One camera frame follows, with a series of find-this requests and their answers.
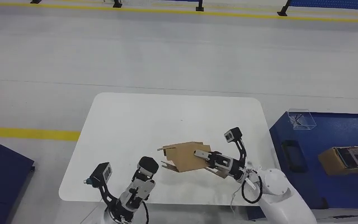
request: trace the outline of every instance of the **yellow floor line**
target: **yellow floor line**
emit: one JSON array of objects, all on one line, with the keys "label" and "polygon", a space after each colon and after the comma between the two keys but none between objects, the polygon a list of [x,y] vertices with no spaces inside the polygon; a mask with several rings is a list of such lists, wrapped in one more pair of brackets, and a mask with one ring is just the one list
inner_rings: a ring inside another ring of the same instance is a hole
[{"label": "yellow floor line", "polygon": [[1,128],[3,138],[52,139],[61,141],[77,141],[81,132],[69,130],[39,130],[22,128]]},{"label": "yellow floor line", "polygon": [[104,4],[103,1],[83,1],[83,0],[52,0],[55,2],[75,2],[75,3],[95,3],[95,4]]},{"label": "yellow floor line", "polygon": [[62,8],[62,9],[73,9],[73,10],[107,10],[107,11],[124,11],[124,12],[192,14],[192,15],[204,15],[204,16],[263,18],[263,19],[277,19],[277,20],[358,22],[357,18],[322,18],[322,17],[299,17],[299,16],[278,16],[278,15],[253,15],[253,14],[231,13],[231,12],[196,12],[196,11],[181,11],[181,10],[147,9],[147,8],[112,8],[112,7],[95,7],[95,6],[65,6],[65,5],[55,5],[55,4],[29,4],[29,3],[0,3],[0,6]]},{"label": "yellow floor line", "polygon": [[[166,7],[186,7],[193,8],[194,5],[190,4],[165,4],[165,3],[153,3],[152,6],[166,6]],[[248,7],[231,7],[231,6],[204,6],[204,8],[217,8],[223,10],[242,10],[242,11],[257,11],[257,12],[273,12],[276,13],[277,10],[272,10],[269,8],[248,8]],[[322,15],[345,15],[345,16],[358,16],[358,13],[353,12],[318,12],[318,11],[298,11],[298,10],[287,10],[287,13],[304,13],[304,14],[322,14]]]}]

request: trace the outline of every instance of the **blue platform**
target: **blue platform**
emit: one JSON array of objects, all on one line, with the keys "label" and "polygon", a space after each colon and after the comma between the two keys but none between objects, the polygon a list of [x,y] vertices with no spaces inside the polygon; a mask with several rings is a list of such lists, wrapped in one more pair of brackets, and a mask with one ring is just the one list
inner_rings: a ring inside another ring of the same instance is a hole
[{"label": "blue platform", "polygon": [[312,117],[312,130],[293,130],[287,113],[270,129],[281,169],[311,209],[357,209],[358,174],[328,176],[318,155],[334,146],[358,146],[358,115]]},{"label": "blue platform", "polygon": [[6,223],[33,164],[33,160],[0,144],[0,224]]},{"label": "blue platform", "polygon": [[358,0],[292,0],[290,6],[358,9]]}]

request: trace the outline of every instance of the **transparent box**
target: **transparent box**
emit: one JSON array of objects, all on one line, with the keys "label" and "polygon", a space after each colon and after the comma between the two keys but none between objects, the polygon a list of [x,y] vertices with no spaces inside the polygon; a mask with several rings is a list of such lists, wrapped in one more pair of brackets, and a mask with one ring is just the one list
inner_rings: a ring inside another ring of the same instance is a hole
[{"label": "transparent box", "polygon": [[289,109],[288,115],[294,130],[312,130],[316,127],[308,109]]}]

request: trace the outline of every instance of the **white tabletop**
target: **white tabletop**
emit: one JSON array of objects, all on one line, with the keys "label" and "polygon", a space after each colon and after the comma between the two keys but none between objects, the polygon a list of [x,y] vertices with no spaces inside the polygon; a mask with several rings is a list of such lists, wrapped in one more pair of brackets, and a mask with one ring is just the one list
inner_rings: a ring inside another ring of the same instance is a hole
[{"label": "white tabletop", "polygon": [[[62,200],[98,202],[100,192],[83,184],[99,163],[110,162],[107,183],[119,196],[129,185],[142,156],[165,161],[158,148],[204,142],[212,151],[239,158],[224,133],[240,127],[247,158],[275,167],[272,140],[261,104],[254,98],[102,93],[95,97],[59,189]],[[239,187],[206,170],[175,173],[159,167],[148,203],[229,205]],[[240,192],[233,205],[247,206]]]}]

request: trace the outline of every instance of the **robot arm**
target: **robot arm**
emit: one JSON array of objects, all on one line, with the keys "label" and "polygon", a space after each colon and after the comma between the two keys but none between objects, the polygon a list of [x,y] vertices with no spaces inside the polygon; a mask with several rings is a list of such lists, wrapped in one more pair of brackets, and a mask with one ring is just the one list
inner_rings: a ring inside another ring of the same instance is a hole
[{"label": "robot arm", "polygon": [[121,196],[116,198],[107,187],[107,182],[112,175],[111,165],[109,162],[99,164],[84,183],[99,188],[101,197],[107,204],[107,209],[100,223],[131,223],[134,213],[141,204],[147,210],[144,201],[148,200],[150,192],[156,185],[152,177],[158,171],[158,168],[159,166],[153,158],[142,157],[137,164],[137,170],[131,183]]},{"label": "robot arm", "polygon": [[[257,203],[272,224],[316,224],[312,211],[297,190],[290,184],[284,173],[278,169],[257,171],[247,166],[246,150],[242,142],[239,128],[226,132],[227,142],[235,142],[239,149],[240,159],[224,156],[220,152],[204,152],[196,150],[194,155],[204,159],[207,170],[226,178],[231,176],[242,184],[241,192],[248,203]],[[248,200],[245,189],[256,200]]]}]

